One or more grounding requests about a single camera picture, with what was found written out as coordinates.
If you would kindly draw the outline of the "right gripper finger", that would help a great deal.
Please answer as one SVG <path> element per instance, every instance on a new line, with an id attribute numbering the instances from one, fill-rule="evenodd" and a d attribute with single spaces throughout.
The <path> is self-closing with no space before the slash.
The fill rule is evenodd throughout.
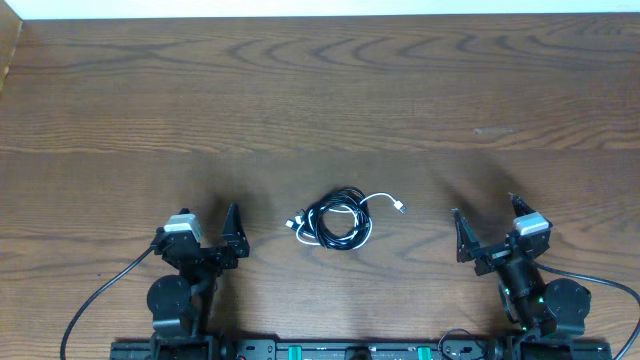
<path id="1" fill-rule="evenodd" d="M 521 196 L 515 193 L 509 193 L 509 197 L 516 217 L 535 213 L 535 210 L 529 206 Z"/>
<path id="2" fill-rule="evenodd" d="M 456 260 L 458 263 L 472 261 L 479 255 L 480 243 L 461 211 L 454 208 L 452 214 L 457 235 Z"/>

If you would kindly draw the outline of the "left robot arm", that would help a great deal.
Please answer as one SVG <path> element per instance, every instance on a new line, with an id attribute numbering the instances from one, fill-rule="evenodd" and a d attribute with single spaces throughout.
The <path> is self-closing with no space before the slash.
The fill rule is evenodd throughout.
<path id="1" fill-rule="evenodd" d="M 207 328 L 217 279 L 249 256 L 250 245 L 235 203 L 222 227 L 224 244 L 205 247 L 203 236 L 197 216 L 187 208 L 156 229 L 151 250 L 178 271 L 156 280 L 147 293 L 156 351 L 173 344 L 214 341 Z"/>

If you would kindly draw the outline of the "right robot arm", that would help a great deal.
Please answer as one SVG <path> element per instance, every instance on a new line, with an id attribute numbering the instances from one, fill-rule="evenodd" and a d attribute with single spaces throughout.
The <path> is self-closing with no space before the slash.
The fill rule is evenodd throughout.
<path id="1" fill-rule="evenodd" d="M 515 213 L 504 241 L 483 247 L 458 208 L 452 210 L 457 236 L 456 260 L 472 261 L 477 276 L 495 273 L 505 312 L 536 339 L 573 339 L 585 333 L 591 292 L 567 276 L 545 282 L 534 260 L 550 248 L 553 224 L 512 194 Z"/>

